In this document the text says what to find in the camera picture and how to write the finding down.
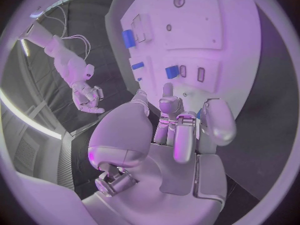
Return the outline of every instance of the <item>blue block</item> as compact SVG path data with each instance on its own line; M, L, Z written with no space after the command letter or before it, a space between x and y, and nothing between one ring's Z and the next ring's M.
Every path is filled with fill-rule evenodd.
M202 108L199 110L199 112L197 113L197 119L200 119L200 114L201 114Z
M132 67L132 70L136 70L136 69L144 67L144 63L139 62L139 63L133 64L131 67Z
M169 66L165 69L167 79L176 78L179 75L179 67L176 66Z
M125 47L127 49L135 47L136 46L136 41L135 41L135 36L132 30L125 30L122 32L123 40Z

